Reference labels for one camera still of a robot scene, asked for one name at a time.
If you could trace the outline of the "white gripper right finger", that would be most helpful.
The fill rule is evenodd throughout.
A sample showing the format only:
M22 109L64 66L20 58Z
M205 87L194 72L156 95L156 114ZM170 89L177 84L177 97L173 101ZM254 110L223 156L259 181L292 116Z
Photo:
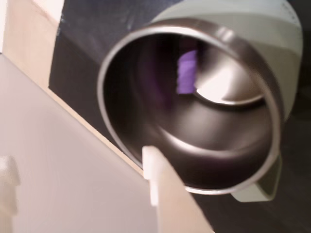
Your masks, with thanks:
M156 208L159 233L212 233L213 229L173 166L154 146L142 148L143 176Z

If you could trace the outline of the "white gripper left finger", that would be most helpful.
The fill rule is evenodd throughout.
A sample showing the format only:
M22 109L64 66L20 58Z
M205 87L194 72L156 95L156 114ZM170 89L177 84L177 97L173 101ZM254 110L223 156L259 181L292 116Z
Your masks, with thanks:
M0 157L0 232L12 233L12 219L18 213L16 187L20 185L15 159Z

